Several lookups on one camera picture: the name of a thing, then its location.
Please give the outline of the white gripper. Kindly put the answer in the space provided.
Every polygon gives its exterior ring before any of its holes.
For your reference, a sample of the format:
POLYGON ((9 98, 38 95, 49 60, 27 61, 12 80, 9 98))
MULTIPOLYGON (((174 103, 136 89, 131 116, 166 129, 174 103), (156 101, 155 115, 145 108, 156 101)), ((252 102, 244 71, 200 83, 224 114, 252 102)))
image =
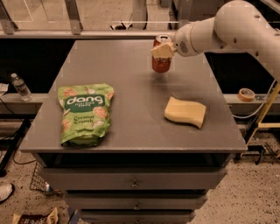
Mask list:
POLYGON ((160 45, 154 46, 150 51, 154 58, 171 58, 177 52, 182 57, 195 56, 198 53, 195 51, 192 41, 191 32, 194 23, 189 23, 179 28, 174 36, 172 42, 164 42, 160 45))

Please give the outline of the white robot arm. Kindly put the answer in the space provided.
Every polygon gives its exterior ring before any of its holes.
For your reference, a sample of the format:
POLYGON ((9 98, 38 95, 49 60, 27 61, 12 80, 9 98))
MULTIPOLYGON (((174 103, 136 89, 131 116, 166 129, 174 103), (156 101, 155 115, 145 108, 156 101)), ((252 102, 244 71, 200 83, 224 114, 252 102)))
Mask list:
POLYGON ((242 52, 250 54, 280 81, 280 35, 251 3, 225 3, 214 17, 185 24, 166 41, 154 46, 154 58, 183 57, 200 53, 242 52))

